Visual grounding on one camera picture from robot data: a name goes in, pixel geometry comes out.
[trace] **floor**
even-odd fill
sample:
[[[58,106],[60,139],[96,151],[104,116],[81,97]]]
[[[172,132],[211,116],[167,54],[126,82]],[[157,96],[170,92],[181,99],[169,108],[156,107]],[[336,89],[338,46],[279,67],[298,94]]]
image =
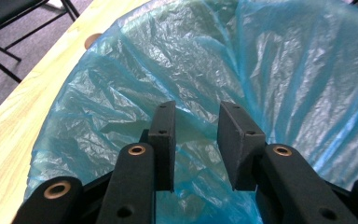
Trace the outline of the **floor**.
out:
[[[92,0],[72,0],[72,3],[80,13],[83,12],[91,2]],[[20,20],[10,24],[0,31],[0,46],[7,46],[21,37],[21,34],[32,31],[38,24],[43,24],[44,21],[48,21],[54,17],[57,12],[57,9],[54,7],[40,7]],[[1,52],[0,63],[18,77],[26,77],[72,23],[69,15],[64,15],[9,50],[11,53],[22,58],[20,63],[17,63],[17,61]],[[5,101],[17,85],[17,82],[0,70],[0,104]]]

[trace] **white object on floor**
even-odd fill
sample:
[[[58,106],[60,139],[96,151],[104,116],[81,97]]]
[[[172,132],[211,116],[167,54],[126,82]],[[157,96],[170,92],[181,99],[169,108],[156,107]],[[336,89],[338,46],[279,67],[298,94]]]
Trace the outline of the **white object on floor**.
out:
[[[50,0],[47,2],[47,5],[51,7],[55,7],[57,9],[63,9],[63,5],[60,0]]]

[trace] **table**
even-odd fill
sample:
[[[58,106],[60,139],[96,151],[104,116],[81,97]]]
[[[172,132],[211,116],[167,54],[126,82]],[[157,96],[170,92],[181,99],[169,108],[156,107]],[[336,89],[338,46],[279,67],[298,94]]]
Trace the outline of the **table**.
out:
[[[31,151],[62,83],[85,52],[90,35],[147,0],[94,0],[0,106],[0,224],[20,207]]]

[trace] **crumpled plastic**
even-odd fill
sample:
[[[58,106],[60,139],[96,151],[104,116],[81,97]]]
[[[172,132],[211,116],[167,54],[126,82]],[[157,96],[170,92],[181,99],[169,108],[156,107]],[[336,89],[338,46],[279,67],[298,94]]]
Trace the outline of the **crumpled plastic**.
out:
[[[219,103],[242,105],[268,143],[296,148],[324,179],[358,179],[358,8],[339,1],[152,1],[84,54],[34,144],[25,198],[58,175],[113,170],[157,105],[176,101],[174,193],[157,223],[261,223],[232,191],[217,144]]]

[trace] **chair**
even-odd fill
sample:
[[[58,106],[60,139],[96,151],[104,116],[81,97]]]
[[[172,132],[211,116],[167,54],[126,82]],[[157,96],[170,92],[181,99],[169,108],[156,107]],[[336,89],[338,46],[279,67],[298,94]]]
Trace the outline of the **chair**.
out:
[[[71,3],[70,0],[61,0],[62,5],[64,6],[64,10],[59,13],[57,16],[52,18],[51,20],[45,22],[41,26],[35,28],[30,33],[24,35],[23,37],[15,40],[13,43],[9,44],[6,47],[0,47],[0,51],[5,53],[7,56],[15,59],[16,61],[20,62],[21,58],[17,57],[16,55],[10,53],[8,49],[12,48],[16,44],[20,43],[22,40],[27,38],[28,36],[34,34],[35,32],[39,31],[40,29],[44,28],[45,26],[49,25],[53,21],[56,21],[61,16],[65,15],[66,13],[69,14],[73,21],[79,16],[79,13],[75,9],[74,5]],[[10,25],[12,22],[18,20],[19,18],[27,15],[31,11],[37,9],[46,4],[48,0],[0,0],[0,30],[4,27]],[[9,71],[6,67],[4,67],[0,63],[0,69],[6,73],[8,76],[13,78],[18,83],[21,82],[21,79],[14,75],[11,71]]]

